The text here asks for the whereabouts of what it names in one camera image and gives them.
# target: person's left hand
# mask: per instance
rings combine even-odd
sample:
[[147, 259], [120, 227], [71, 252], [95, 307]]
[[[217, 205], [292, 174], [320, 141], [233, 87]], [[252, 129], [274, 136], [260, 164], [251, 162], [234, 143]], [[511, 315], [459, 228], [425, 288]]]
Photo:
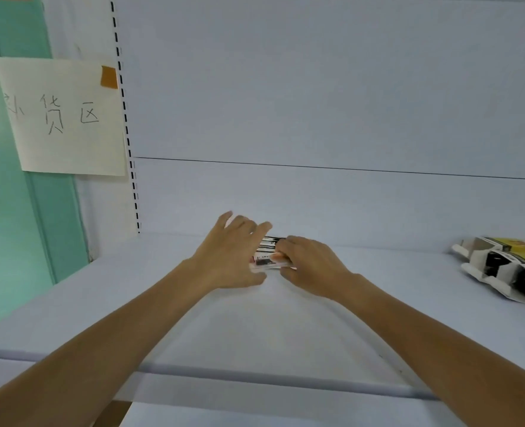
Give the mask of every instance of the person's left hand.
[[260, 285], [265, 273], [252, 273], [249, 261], [272, 228], [264, 222], [257, 225], [244, 216], [237, 216], [226, 226], [232, 211], [220, 216], [195, 254], [188, 259], [212, 289]]

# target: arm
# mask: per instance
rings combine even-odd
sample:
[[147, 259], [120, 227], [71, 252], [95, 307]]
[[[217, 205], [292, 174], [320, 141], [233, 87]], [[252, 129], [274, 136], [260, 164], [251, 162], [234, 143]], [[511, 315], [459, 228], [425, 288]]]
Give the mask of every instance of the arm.
[[277, 250], [296, 267], [281, 269], [287, 280], [363, 320], [468, 426], [525, 427], [525, 370], [351, 273], [325, 244], [288, 237]]
[[249, 258], [272, 227], [223, 214], [190, 259], [0, 388], [0, 426], [87, 427], [144, 357], [203, 296], [259, 285]]

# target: finger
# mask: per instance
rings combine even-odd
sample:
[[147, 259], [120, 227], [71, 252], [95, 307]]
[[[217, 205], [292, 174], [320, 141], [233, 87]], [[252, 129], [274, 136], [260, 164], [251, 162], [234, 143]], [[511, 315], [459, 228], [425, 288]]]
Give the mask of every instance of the finger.
[[280, 240], [276, 243], [276, 251], [284, 253], [292, 262], [296, 258], [296, 244], [292, 243], [290, 240]]
[[245, 216], [237, 216], [233, 219], [229, 226], [227, 226], [227, 229], [237, 229], [245, 222], [245, 220], [247, 220]]
[[294, 236], [294, 235], [288, 235], [286, 237], [286, 239], [293, 243], [293, 244], [305, 244], [305, 243], [308, 243], [309, 242], [309, 239], [308, 238], [304, 238], [304, 237], [297, 237], [297, 236]]
[[252, 220], [245, 220], [245, 222], [239, 226], [239, 229], [245, 232], [246, 234], [251, 234], [254, 229], [257, 228], [257, 224]]
[[251, 286], [259, 286], [266, 280], [266, 273], [254, 273], [250, 279]]
[[290, 283], [297, 285], [298, 284], [298, 272], [290, 267], [283, 266], [280, 268], [280, 275], [288, 280]]
[[260, 245], [262, 239], [268, 234], [268, 231], [272, 229], [271, 222], [260, 223], [254, 230], [252, 235], [252, 244], [256, 248]]
[[217, 219], [217, 222], [215, 223], [215, 228], [224, 228], [227, 221], [229, 220], [230, 216], [233, 215], [232, 211], [227, 211], [224, 214], [221, 214], [219, 218]]

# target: paper sign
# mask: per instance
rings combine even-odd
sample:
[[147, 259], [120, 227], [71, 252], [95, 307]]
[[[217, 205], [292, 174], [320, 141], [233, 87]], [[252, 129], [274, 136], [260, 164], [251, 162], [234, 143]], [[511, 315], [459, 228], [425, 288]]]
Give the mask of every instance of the paper sign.
[[0, 82], [24, 171], [124, 175], [118, 89], [88, 61], [0, 58]]

